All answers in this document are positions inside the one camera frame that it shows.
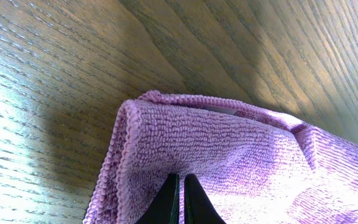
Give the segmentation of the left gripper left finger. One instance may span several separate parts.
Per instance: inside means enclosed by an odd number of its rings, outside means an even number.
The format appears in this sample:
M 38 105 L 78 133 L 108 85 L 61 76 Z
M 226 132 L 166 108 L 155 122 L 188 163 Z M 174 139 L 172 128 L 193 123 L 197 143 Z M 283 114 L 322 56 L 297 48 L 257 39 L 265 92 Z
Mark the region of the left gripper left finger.
M 169 174 L 146 212 L 135 224 L 178 224 L 179 200 L 179 175 Z

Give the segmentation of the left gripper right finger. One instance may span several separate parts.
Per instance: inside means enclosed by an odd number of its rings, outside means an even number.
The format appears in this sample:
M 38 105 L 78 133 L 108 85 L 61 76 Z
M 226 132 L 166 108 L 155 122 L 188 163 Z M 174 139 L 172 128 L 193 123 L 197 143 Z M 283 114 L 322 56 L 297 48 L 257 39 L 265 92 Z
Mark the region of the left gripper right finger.
M 194 174 L 185 177 L 185 224 L 225 224 Z

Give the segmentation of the purple microfiber cloth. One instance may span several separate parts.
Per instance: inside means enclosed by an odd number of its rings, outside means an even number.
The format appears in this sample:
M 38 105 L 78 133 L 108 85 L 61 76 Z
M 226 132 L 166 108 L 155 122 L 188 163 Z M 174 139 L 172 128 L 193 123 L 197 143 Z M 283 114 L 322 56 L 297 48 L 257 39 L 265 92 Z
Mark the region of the purple microfiber cloth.
M 358 145 L 237 100 L 123 102 L 85 223 L 134 223 L 168 174 L 197 176 L 226 223 L 358 223 Z

